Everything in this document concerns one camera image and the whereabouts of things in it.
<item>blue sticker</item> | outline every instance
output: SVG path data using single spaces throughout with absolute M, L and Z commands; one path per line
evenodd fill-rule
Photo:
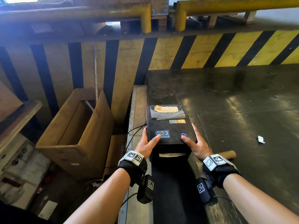
M 161 138 L 168 138 L 168 137 L 170 137 L 169 131 L 156 131 L 155 135 L 157 136 L 158 134 L 161 135 Z

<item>black wrist strap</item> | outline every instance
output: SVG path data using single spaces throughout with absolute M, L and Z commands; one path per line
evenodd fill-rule
M 210 171 L 206 165 L 203 165 L 202 170 L 203 170 L 204 174 L 206 175 L 206 177 L 211 182 L 212 186 L 215 187 L 215 185 L 216 185 L 219 188 L 223 188 L 224 179 L 228 175 L 230 175 L 232 173 L 241 175 L 241 173 L 237 169 L 235 169 L 233 166 L 231 166 L 229 164 L 217 166 L 217 167 L 215 167 L 215 169 L 213 171 Z
M 147 162 L 145 159 L 142 159 L 139 166 L 136 166 L 134 163 L 123 160 L 119 163 L 118 168 L 125 169 L 125 171 L 129 174 L 131 178 L 131 184 L 130 186 L 133 187 L 133 185 L 136 183 L 138 185 L 142 182 L 142 177 L 144 173 L 147 170 Z

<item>cardboard tube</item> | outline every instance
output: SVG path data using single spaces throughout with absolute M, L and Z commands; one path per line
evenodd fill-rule
M 218 153 L 219 155 L 223 156 L 226 159 L 233 159 L 237 157 L 237 154 L 235 153 L 235 151 L 231 150 L 231 151 L 226 151 L 226 152 L 220 152 Z

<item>left hand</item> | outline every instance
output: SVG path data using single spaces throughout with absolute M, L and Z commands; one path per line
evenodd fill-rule
M 149 142 L 147 142 L 147 127 L 145 127 L 142 132 L 141 140 L 138 143 L 138 145 L 136 146 L 135 151 L 141 153 L 142 155 L 144 155 L 144 158 L 147 159 L 150 156 L 150 154 L 152 153 L 152 149 L 158 143 L 160 138 L 161 138 L 161 135 L 158 134 L 153 139 L 151 139 Z

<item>hand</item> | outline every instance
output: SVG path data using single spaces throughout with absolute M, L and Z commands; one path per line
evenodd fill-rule
M 161 135 L 158 134 L 153 139 L 151 139 L 149 142 L 147 142 L 147 127 L 145 127 L 142 132 L 141 140 L 138 143 L 138 145 L 136 146 L 135 151 L 141 153 L 142 155 L 144 155 L 144 158 L 147 159 L 150 156 L 150 154 L 152 153 L 152 149 L 158 143 L 160 138 L 161 138 Z
M 196 126 L 194 124 L 192 124 L 192 126 L 197 138 L 197 144 L 195 144 L 195 142 L 188 137 L 182 136 L 181 138 L 183 142 L 185 142 L 191 148 L 196 158 L 199 159 L 200 161 L 204 161 L 206 157 L 213 155 L 213 152 L 208 146 L 208 144 L 205 142 L 205 140 L 202 138 L 202 136 L 200 135 Z

